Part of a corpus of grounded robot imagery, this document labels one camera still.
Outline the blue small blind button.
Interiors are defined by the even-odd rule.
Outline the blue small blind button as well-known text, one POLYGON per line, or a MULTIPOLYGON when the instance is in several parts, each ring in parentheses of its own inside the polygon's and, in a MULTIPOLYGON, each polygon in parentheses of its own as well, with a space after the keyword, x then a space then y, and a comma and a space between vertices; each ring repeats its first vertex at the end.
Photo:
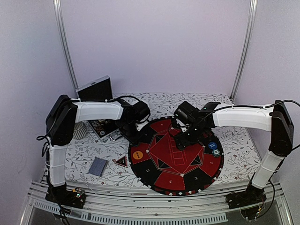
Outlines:
POLYGON ((215 142, 210 142, 208 144, 208 147, 211 149, 211 150, 215 150, 218 148, 218 145, 215 143, 215 142))

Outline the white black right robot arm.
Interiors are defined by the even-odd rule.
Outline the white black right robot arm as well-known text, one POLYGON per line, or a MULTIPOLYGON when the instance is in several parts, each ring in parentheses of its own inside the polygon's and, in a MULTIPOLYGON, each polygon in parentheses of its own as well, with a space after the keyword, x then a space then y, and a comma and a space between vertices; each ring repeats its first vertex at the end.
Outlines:
POLYGON ((260 198, 268 180, 280 168, 284 158, 296 148, 293 146, 294 125, 285 106, 277 100, 271 105, 226 105, 208 102, 202 109, 183 102, 174 112, 176 119, 187 125, 186 131, 175 137, 176 147, 183 150, 196 143, 203 143, 203 134, 215 127, 254 128, 271 133, 267 153, 249 182, 242 200, 253 204, 260 198))

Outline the green fifty poker chip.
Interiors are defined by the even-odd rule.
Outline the green fifty poker chip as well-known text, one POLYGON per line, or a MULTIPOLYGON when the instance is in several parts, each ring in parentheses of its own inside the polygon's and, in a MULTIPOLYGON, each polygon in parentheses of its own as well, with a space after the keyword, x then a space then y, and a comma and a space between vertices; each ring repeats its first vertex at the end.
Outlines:
POLYGON ((212 155, 217 158, 217 157, 220 157, 221 153, 218 149, 214 149, 212 151, 212 155))

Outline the orange big blind button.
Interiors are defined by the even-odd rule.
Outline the orange big blind button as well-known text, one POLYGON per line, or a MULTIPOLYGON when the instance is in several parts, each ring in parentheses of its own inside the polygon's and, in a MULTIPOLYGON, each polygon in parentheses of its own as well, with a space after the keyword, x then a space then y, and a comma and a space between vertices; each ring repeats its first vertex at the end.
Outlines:
POLYGON ((135 151, 133 153, 133 158, 135 160, 141 160, 143 158, 143 153, 141 151, 135 151))

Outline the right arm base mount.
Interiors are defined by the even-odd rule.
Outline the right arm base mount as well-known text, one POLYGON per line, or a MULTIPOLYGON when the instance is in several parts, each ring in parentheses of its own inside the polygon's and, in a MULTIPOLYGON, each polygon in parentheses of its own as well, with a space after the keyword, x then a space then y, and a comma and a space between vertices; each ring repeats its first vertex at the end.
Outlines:
POLYGON ((267 200, 264 189, 248 186, 245 191, 231 192, 225 197, 229 209, 241 208, 256 204, 254 207, 241 210, 241 215, 247 220, 256 219, 267 200))

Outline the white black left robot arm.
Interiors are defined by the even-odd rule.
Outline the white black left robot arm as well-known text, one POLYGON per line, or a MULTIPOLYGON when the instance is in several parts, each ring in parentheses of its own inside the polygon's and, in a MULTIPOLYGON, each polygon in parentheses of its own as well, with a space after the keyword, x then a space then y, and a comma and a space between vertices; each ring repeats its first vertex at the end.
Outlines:
POLYGON ((65 180, 65 158, 69 143, 73 139, 75 125, 88 120, 113 120, 122 135, 135 143, 141 129, 149 122, 148 103, 137 99, 134 104, 125 101, 126 96, 103 101, 82 101, 60 95, 46 117, 46 132, 36 140, 46 140, 48 151, 48 177, 53 187, 51 195, 59 203, 66 203, 70 194, 63 187, 65 180))

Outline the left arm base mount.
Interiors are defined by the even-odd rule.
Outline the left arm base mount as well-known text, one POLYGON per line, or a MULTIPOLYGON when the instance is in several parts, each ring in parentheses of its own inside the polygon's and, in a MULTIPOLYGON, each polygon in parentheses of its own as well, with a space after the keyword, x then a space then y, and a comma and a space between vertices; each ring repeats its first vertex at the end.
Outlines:
POLYGON ((61 186, 53 187, 50 185, 45 196, 47 201, 57 203, 60 206, 69 206, 82 209, 85 204, 86 194, 81 188, 67 190, 66 183, 61 186))

